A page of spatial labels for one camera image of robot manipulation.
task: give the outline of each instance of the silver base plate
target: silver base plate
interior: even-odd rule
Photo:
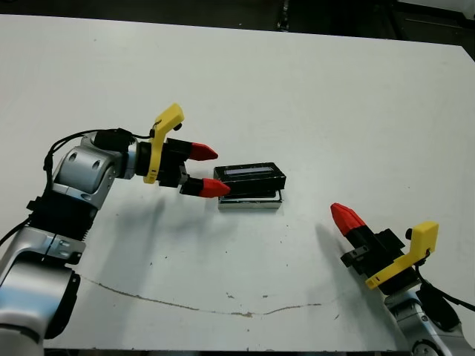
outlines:
[[[220,197],[217,201],[219,209],[277,209],[281,204],[281,191],[273,197]]]

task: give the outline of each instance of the yellow mount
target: yellow mount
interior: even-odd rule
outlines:
[[[436,250],[438,232],[439,224],[436,222],[426,221],[414,226],[410,238],[409,253],[396,258],[388,267],[368,278],[366,285],[370,289],[374,289],[391,277],[426,258],[428,252],[433,253]]]
[[[178,104],[172,104],[170,108],[163,111],[156,119],[153,127],[154,135],[150,138],[151,154],[148,173],[143,177],[143,181],[148,184],[154,184],[157,180],[160,160],[162,159],[163,142],[166,134],[177,127],[185,119],[181,107]]]

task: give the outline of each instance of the red fingertip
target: red fingertip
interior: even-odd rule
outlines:
[[[366,225],[356,212],[342,204],[335,202],[330,206],[330,210],[335,224],[344,236],[354,228]]]
[[[203,143],[193,142],[191,144],[191,153],[189,158],[195,161],[206,161],[208,159],[216,159],[217,153]]]
[[[214,198],[227,195],[231,188],[217,179],[203,178],[203,189],[199,196],[203,198]]]

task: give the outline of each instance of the black cable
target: black cable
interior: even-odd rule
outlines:
[[[77,133],[73,133],[72,135],[66,136],[55,143],[51,146],[50,150],[48,151],[44,165],[43,165],[43,170],[46,171],[46,186],[45,186],[45,192],[48,192],[51,190],[53,187],[53,155],[55,152],[57,152],[62,146],[64,146],[66,143],[70,142],[72,139],[76,139],[78,137],[84,136],[86,134],[91,134],[93,132],[100,131],[100,130],[86,130],[86,131],[80,131]]]
[[[148,136],[140,136],[140,135],[134,135],[132,134],[133,137],[135,137],[136,139],[151,139],[151,136],[148,135]]]
[[[465,308],[475,312],[475,306],[473,304],[470,304],[470,303],[464,302],[463,300],[452,297],[451,295],[445,293],[444,291],[441,291],[440,289],[434,287],[432,284],[426,281],[422,277],[421,272],[419,271],[419,264],[416,264],[416,274],[417,274],[417,277],[421,280],[421,283],[427,286],[428,288],[432,289],[432,291],[434,291],[435,293],[439,294],[440,296],[442,296],[449,302],[452,302],[453,304],[456,304],[458,306],[464,306]]]
[[[5,236],[3,236],[2,239],[0,240],[0,246],[3,245],[5,243],[5,241],[7,241],[12,235],[14,235],[16,232],[18,232],[18,230],[20,228],[27,225],[29,221],[30,221],[30,217],[27,217],[25,220],[23,220],[17,226],[15,226],[10,231],[8,231],[7,234]]]

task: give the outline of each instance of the black floor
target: black floor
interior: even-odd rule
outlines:
[[[474,21],[395,0],[0,0],[0,13],[434,42],[475,59]]]

